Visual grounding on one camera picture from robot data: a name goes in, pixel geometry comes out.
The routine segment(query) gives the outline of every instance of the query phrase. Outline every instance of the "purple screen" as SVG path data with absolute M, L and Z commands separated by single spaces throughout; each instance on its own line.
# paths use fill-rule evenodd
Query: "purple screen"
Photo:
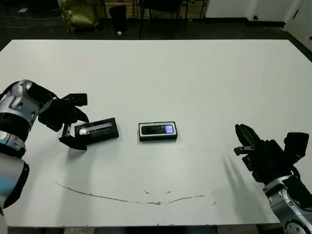
M 173 133 L 174 128 L 172 125 L 166 125 L 166 133 Z

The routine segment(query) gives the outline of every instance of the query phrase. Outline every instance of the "black rectangular box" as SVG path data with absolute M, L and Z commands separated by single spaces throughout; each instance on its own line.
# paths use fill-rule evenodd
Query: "black rectangular box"
M 139 123 L 138 134 L 139 141 L 176 140 L 176 123 L 174 121 Z
M 75 126 L 75 138 L 86 145 L 115 137 L 119 137 L 115 118 Z

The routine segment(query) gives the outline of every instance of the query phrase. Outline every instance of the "gray line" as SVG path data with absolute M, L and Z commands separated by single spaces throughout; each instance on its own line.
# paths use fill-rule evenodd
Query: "gray line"
M 88 196 L 94 196 L 94 197 L 100 197 L 100 198 L 104 198 L 104 199 L 110 199 L 110 200 L 115 200 L 115 201 L 122 201 L 122 202 L 128 202 L 127 200 L 122 200 L 122 199 L 117 199 L 117 198 L 113 198 L 113 197 L 109 197 L 109 196 L 99 196 L 99 195 L 94 195 L 94 194 L 88 194 L 88 193 L 84 193 L 84 192 L 81 192 L 81 191 L 77 191 L 75 189 L 71 189 L 71 188 L 68 188 L 64 185 L 61 185 L 59 183 L 56 183 L 57 185 L 65 188 L 65 189 L 68 189 L 70 191 L 73 191 L 75 193 L 79 193 L 79 194 L 83 194 L 83 195 L 88 195 Z
M 78 190 L 75 190 L 75 189 L 71 189 L 69 187 L 66 187 L 64 185 L 61 185 L 57 182 L 55 182 L 57 185 L 65 188 L 65 189 L 68 189 L 72 192 L 75 192 L 75 193 L 78 193 L 78 194 L 82 194 L 82 195 L 88 195 L 88 196 L 93 196 L 93 197 L 99 197 L 99 198 L 104 198 L 104 199 L 109 199 L 109 200 L 114 200 L 114 201 L 122 201 L 122 202 L 130 202 L 130 203 L 137 203 L 137 204 L 147 204 L 147 205 L 162 205 L 162 204 L 170 204 L 170 203 L 174 203 L 174 202 L 177 202 L 177 201 L 181 201 L 181 200 L 186 200 L 186 199 L 191 199 L 191 198 L 195 198 L 195 197 L 206 197 L 206 195 L 197 195 L 197 196 L 188 196 L 188 197 L 182 197 L 182 198 L 179 198 L 179 199 L 176 199 L 176 200 L 173 200 L 173 201 L 169 201 L 169 202 L 139 202 L 139 201 L 128 201 L 128 200 L 123 200 L 123 199 L 118 199 L 118 198 L 113 198 L 113 197 L 109 197 L 109 196 L 99 196 L 99 195 L 94 195 L 94 194 L 88 194 L 88 193 L 84 193 L 84 192 L 81 192 L 81 191 L 78 191 Z

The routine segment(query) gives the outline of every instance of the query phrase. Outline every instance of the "yellow bag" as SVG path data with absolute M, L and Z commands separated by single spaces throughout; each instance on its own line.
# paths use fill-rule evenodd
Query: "yellow bag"
M 68 31 L 96 27 L 98 0 L 61 0 L 61 15 Z

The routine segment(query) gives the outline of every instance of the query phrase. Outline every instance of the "door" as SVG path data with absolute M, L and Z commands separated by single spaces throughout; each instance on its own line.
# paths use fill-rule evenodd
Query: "door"
M 286 30 L 312 51 L 312 0 L 303 0 Z

